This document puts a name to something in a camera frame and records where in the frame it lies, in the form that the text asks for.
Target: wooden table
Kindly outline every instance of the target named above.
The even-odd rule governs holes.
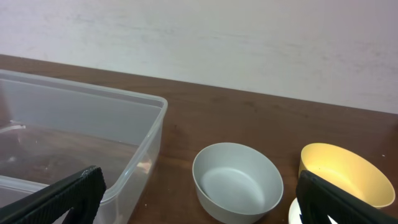
[[[4,55],[0,68],[167,99],[160,155],[130,223],[217,223],[199,204],[191,170],[196,154],[216,142],[253,147],[282,174],[282,201],[258,223],[288,223],[300,151],[311,142],[336,144],[359,154],[385,173],[398,192],[396,114]],[[383,211],[398,218],[398,200]]]

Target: white wall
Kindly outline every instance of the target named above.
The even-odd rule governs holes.
[[[397,0],[0,0],[0,54],[398,113]]]

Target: bowl rim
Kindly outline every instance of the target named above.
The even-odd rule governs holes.
[[[358,154],[356,154],[356,153],[354,153],[354,152],[352,152],[352,151],[350,151],[350,150],[348,150],[348,149],[345,149],[345,148],[343,148],[343,147],[336,146],[336,145],[334,145],[334,144],[322,143],[322,142],[314,142],[314,143],[307,144],[306,146],[303,147],[303,149],[301,150],[301,153],[300,153],[300,161],[301,161],[301,163],[303,164],[304,168],[307,169],[307,167],[305,166],[305,163],[304,163],[304,161],[303,161],[303,152],[306,151],[306,148],[307,148],[308,146],[311,146],[311,145],[327,145],[327,146],[333,146],[333,147],[335,147],[335,148],[337,148],[337,149],[339,149],[339,150],[348,152],[349,154],[352,154],[353,156],[356,156],[356,157],[361,158],[364,162],[367,162],[370,166],[372,166],[374,169],[376,169],[376,170],[387,180],[387,183],[388,183],[388,185],[390,186],[390,189],[392,190],[392,198],[391,198],[391,201],[390,201],[389,203],[386,203],[386,204],[384,204],[384,205],[371,205],[370,203],[369,203],[369,204],[370,204],[371,206],[375,207],[375,208],[384,208],[384,207],[387,207],[387,206],[391,205],[392,203],[394,203],[394,201],[395,201],[395,199],[396,199],[396,191],[395,191],[395,188],[394,188],[394,186],[392,185],[391,181],[387,178],[387,176],[386,176],[383,172],[381,172],[375,165],[373,165],[371,162],[369,162],[369,161],[366,160],[365,158],[363,158],[363,157],[361,157],[360,155],[358,155]]]
[[[195,174],[194,174],[194,172],[193,172],[193,171],[195,170],[195,169],[194,169],[194,168],[195,168],[195,162],[196,162],[198,156],[199,156],[203,151],[205,151],[205,150],[207,151],[207,150],[211,149],[212,147],[214,147],[215,145],[220,145],[220,144],[224,144],[224,145],[234,144],[234,145],[237,145],[237,146],[241,146],[242,148],[252,150],[252,151],[254,151],[255,153],[258,153],[259,155],[261,155],[262,157],[264,157],[265,159],[267,159],[267,160],[272,164],[273,168],[274,168],[274,169],[276,170],[276,172],[278,173],[278,177],[279,177],[279,180],[280,180],[281,186],[282,186],[282,191],[281,191],[281,194],[280,194],[278,200],[276,201],[276,203],[275,203],[273,206],[271,206],[271,208],[268,208],[267,210],[264,210],[263,212],[260,212],[260,213],[242,213],[242,212],[235,212],[235,211],[228,210],[227,208],[224,208],[223,206],[221,206],[221,205],[219,205],[218,203],[214,202],[211,198],[209,198],[209,196],[207,196],[206,193],[204,193],[204,191],[203,191],[203,190],[201,189],[201,187],[199,186],[199,184],[198,184],[198,182],[197,182],[197,179],[195,178]],[[200,193],[201,193],[202,195],[204,195],[204,196],[206,197],[207,200],[209,200],[211,203],[213,203],[213,204],[216,205],[217,207],[220,207],[220,208],[222,208],[223,210],[226,210],[227,212],[232,212],[232,213],[235,213],[235,214],[238,214],[238,215],[261,215],[261,214],[267,213],[267,212],[271,211],[272,209],[274,209],[274,208],[279,204],[279,202],[281,201],[282,196],[283,196],[283,194],[284,194],[284,182],[283,182],[282,176],[281,176],[281,174],[280,174],[278,168],[276,168],[275,164],[274,164],[270,159],[268,159],[268,157],[266,157],[263,153],[261,153],[261,152],[255,150],[255,149],[253,149],[253,148],[251,148],[251,147],[249,147],[249,146],[245,146],[245,145],[243,145],[243,144],[238,144],[238,143],[233,143],[233,142],[219,142],[219,143],[211,144],[211,145],[205,147],[204,149],[202,149],[202,150],[195,156],[195,159],[193,160],[193,164],[192,164],[192,176],[193,176],[193,181],[195,181],[195,185],[196,185],[197,189],[200,191]]]

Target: bowl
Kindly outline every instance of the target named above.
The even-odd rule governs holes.
[[[193,161],[192,173],[202,207],[228,224],[254,223],[279,203],[284,191],[276,166],[241,144],[204,148]]]
[[[376,208],[390,205],[396,197],[388,178],[359,155],[325,143],[305,146],[298,174],[309,170]]]

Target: plastic container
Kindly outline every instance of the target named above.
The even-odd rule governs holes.
[[[0,70],[0,207],[97,165],[107,191],[95,223],[127,223],[166,109],[157,96]]]

